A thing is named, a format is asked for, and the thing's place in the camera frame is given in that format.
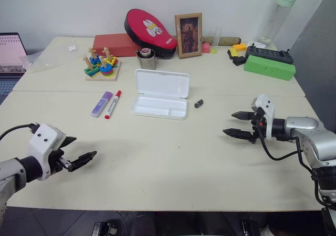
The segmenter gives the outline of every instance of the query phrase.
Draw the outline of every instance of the picture frame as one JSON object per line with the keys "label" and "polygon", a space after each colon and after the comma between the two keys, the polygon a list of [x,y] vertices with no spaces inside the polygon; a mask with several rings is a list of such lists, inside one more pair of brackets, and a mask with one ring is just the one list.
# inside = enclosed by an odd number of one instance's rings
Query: picture frame
{"label": "picture frame", "polygon": [[202,55],[202,13],[175,15],[179,58]]}

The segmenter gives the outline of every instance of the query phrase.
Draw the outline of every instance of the black floor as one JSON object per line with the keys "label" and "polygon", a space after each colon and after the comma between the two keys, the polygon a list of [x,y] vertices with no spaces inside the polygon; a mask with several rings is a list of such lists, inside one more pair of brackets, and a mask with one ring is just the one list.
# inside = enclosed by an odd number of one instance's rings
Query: black floor
{"label": "black floor", "polygon": [[[200,214],[196,212],[116,212],[116,211],[78,211],[55,209],[31,209],[8,207],[0,236],[91,236],[95,222],[117,219],[120,221],[118,236],[128,236],[131,225],[136,217],[142,214],[152,214],[156,217],[156,228],[159,236],[196,235],[200,234]],[[259,226],[265,226],[270,220],[276,220],[285,230],[293,235],[326,235],[320,212],[207,212],[202,213],[210,222],[216,214],[223,217],[223,228],[217,231],[244,235],[241,220],[257,221]]]}

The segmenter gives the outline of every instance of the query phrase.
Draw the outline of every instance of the table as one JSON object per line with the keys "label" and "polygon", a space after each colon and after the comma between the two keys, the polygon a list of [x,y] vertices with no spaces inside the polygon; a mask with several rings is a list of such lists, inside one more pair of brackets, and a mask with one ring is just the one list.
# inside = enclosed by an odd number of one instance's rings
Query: table
{"label": "table", "polygon": [[[69,37],[56,37],[45,51],[50,51]],[[75,38],[81,51],[86,52],[93,38]],[[157,69],[188,73],[191,76],[190,95],[251,95],[267,93],[269,96],[304,96],[295,78],[284,81],[244,71],[244,66],[235,66],[226,53],[228,47],[219,46],[217,54],[179,59],[177,54],[169,60],[157,60]],[[28,71],[14,87],[15,91],[87,91],[106,90],[135,93],[134,72],[140,68],[136,57],[121,57],[118,80],[86,81],[86,64],[80,58],[42,72]]]}
{"label": "table", "polygon": [[[187,118],[171,120],[130,113],[135,98],[122,94],[112,118],[92,118],[102,92],[14,91],[0,106],[0,132],[29,122],[49,123],[77,141],[64,148],[70,160],[97,150],[81,169],[33,181],[9,206],[83,210],[288,211],[318,210],[313,182],[296,156],[270,160],[258,142],[223,134],[251,130],[231,113],[249,110],[255,95],[191,93]],[[203,98],[199,109],[193,103]],[[272,96],[276,117],[316,117],[304,97]],[[20,129],[0,142],[0,160],[22,158],[31,133]],[[295,150],[268,141],[274,156]]]}

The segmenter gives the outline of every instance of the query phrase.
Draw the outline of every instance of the stainless steel cup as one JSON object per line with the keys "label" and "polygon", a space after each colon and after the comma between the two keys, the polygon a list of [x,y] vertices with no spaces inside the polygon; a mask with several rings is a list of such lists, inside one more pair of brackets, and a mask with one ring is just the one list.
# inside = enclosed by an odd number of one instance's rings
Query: stainless steel cup
{"label": "stainless steel cup", "polygon": [[150,48],[142,48],[136,51],[136,56],[142,69],[156,69],[155,51]]}

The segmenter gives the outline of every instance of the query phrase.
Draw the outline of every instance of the red marker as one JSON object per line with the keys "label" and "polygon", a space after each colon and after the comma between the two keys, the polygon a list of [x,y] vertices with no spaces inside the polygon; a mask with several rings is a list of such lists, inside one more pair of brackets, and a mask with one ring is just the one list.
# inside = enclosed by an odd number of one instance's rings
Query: red marker
{"label": "red marker", "polygon": [[115,95],[114,99],[112,100],[112,103],[111,103],[109,109],[106,111],[105,119],[109,119],[110,118],[110,116],[111,116],[111,114],[113,112],[113,109],[114,109],[114,107],[116,106],[116,104],[118,102],[118,99],[119,99],[120,95],[121,95],[121,91],[118,90],[117,94]]}

